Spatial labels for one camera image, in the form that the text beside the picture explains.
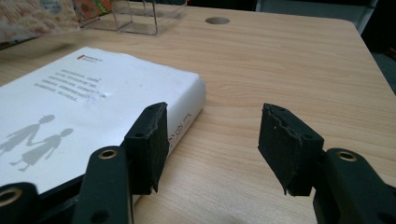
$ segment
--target white book cover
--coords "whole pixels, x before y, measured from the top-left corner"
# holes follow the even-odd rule
[[[0,87],[0,186],[42,193],[118,146],[144,108],[166,102],[170,152],[205,103],[197,74],[100,49],[79,49]]]

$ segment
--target clear plastic box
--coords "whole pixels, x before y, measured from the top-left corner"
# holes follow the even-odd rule
[[[73,0],[81,28],[156,35],[180,20],[187,0]]]

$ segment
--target black chair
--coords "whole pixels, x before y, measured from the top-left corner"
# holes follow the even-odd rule
[[[257,0],[190,0],[189,6],[255,11]]]

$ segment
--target table surface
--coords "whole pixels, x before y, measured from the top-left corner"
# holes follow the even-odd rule
[[[228,18],[223,25],[210,17]],[[263,103],[286,107],[360,153],[396,186],[396,97],[347,21],[190,7],[157,36],[81,30],[0,50],[0,85],[82,47],[198,73],[206,104],[136,223],[316,223],[310,197],[283,195],[257,149]]]

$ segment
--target child silhouette illustration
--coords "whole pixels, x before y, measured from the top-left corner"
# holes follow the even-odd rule
[[[26,166],[19,170],[25,172],[26,169],[29,168],[29,166],[35,165],[46,153],[49,152],[49,154],[46,156],[47,160],[52,152],[55,151],[55,149],[58,148],[58,146],[61,144],[62,138],[66,137],[72,132],[73,129],[65,129],[60,134],[55,134],[44,139],[43,141],[32,143],[31,146],[37,144],[41,145],[23,153],[21,155],[22,158],[19,161],[11,162],[10,164],[16,165],[23,161],[24,163],[26,163]]]
[[[32,141],[35,138],[35,134],[38,132],[40,125],[53,121],[54,119],[55,116],[47,115],[41,118],[37,124],[29,125],[16,131],[15,133],[9,134],[7,136],[9,138],[8,141],[0,145],[0,150],[2,150],[2,152],[0,152],[0,156],[11,151],[15,146],[19,145],[25,139],[27,139],[26,146],[32,145]]]

